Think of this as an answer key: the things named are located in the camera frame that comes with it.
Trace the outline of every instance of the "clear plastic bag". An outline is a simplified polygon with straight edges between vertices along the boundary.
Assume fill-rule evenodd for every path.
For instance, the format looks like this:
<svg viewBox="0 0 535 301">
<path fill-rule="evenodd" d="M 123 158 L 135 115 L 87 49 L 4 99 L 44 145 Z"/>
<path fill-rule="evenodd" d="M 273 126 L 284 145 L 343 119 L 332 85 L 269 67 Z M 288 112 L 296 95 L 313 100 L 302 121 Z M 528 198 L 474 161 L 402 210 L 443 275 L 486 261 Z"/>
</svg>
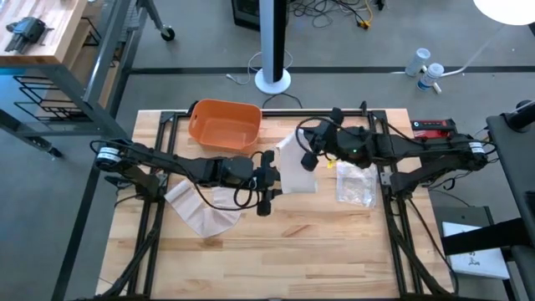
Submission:
<svg viewBox="0 0 535 301">
<path fill-rule="evenodd" d="M 336 199 L 339 202 L 375 207 L 377 168 L 360 169 L 347 162 L 336 162 Z"/>
</svg>

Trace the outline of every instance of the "red device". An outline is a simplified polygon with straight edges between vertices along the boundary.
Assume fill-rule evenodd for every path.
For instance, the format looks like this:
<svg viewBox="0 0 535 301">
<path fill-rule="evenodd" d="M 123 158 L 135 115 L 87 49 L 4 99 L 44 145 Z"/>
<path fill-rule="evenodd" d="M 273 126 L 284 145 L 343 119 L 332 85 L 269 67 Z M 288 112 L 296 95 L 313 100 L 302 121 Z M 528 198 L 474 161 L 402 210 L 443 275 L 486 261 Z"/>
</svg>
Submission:
<svg viewBox="0 0 535 301">
<path fill-rule="evenodd" d="M 445 138 L 457 132 L 455 121 L 449 120 L 411 120 L 415 138 Z"/>
</svg>

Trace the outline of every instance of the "wooden tabletop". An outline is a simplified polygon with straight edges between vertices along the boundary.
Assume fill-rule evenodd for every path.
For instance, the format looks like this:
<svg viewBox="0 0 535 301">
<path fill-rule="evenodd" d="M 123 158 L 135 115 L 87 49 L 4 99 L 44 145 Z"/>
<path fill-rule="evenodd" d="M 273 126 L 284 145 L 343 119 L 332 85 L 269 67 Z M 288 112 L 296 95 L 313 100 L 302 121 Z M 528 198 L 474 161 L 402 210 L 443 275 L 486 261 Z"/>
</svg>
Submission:
<svg viewBox="0 0 535 301">
<path fill-rule="evenodd" d="M 61 64 L 87 0 L 7 0 L 0 10 L 0 65 Z M 6 25 L 25 17 L 36 17 L 53 28 L 43 40 L 33 44 L 25 54 L 5 52 L 12 34 Z"/>
<path fill-rule="evenodd" d="M 412 135 L 406 110 L 387 110 L 387 115 L 393 126 Z M 133 140 L 153 146 L 159 117 L 158 110 L 140 111 Z M 272 149 L 278 141 L 293 133 L 302 119 L 264 118 L 258 149 Z M 186 119 L 179 123 L 177 155 L 195 158 L 221 154 L 204 151 L 189 136 L 187 125 Z M 366 126 L 367 122 L 361 117 L 346 117 L 344 125 Z M 401 171 L 411 171 L 419 166 L 418 159 L 405 159 L 399 164 Z M 374 208 L 337 202 L 336 169 L 327 168 L 323 159 L 316 168 L 316 176 L 318 193 L 278 196 L 272 202 L 273 211 L 269 217 L 258 217 L 254 209 L 244 211 L 234 228 L 207 239 L 198 237 L 166 204 L 151 297 L 397 297 L 380 192 L 377 192 Z M 170 188 L 182 179 L 172 176 Z M 135 192 L 124 191 L 120 198 L 132 194 Z M 206 197 L 211 199 L 208 191 Z M 413 201 L 440 243 L 427 191 L 418 188 Z M 141 208 L 142 204 L 137 200 L 117 206 L 97 293 L 106 290 L 110 286 L 108 283 L 114 282 L 131 260 Z M 451 290 L 446 265 L 432 247 L 413 210 L 410 207 L 407 210 L 418 257 L 439 283 Z M 405 256 L 402 257 L 408 288 L 412 289 L 408 265 Z"/>
</svg>

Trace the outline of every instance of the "orange plastic basket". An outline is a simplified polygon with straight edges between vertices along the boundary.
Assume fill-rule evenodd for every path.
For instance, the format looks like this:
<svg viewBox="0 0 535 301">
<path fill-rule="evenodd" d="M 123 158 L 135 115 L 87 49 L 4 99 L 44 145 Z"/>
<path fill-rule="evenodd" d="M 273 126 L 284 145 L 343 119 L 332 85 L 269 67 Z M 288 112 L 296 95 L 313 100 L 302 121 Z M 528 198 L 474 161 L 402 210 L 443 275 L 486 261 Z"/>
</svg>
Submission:
<svg viewBox="0 0 535 301">
<path fill-rule="evenodd" d="M 261 120 L 256 105 L 203 99 L 191 113 L 188 130 L 200 145 L 248 153 L 257 143 Z"/>
</svg>

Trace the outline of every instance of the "yellow wire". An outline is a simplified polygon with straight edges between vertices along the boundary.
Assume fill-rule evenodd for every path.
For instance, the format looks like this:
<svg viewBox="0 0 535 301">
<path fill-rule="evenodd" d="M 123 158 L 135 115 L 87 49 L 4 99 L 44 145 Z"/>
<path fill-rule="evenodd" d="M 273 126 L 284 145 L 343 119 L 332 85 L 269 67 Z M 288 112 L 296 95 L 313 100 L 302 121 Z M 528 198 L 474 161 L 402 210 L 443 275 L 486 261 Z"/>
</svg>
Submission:
<svg viewBox="0 0 535 301">
<path fill-rule="evenodd" d="M 364 0 L 364 4 L 366 4 L 366 9 L 368 9 L 369 13 L 369 19 L 367 21 L 364 21 L 366 25 L 371 26 L 371 21 L 374 19 L 374 13 L 371 11 L 371 7 L 369 6 L 368 0 Z"/>
</svg>

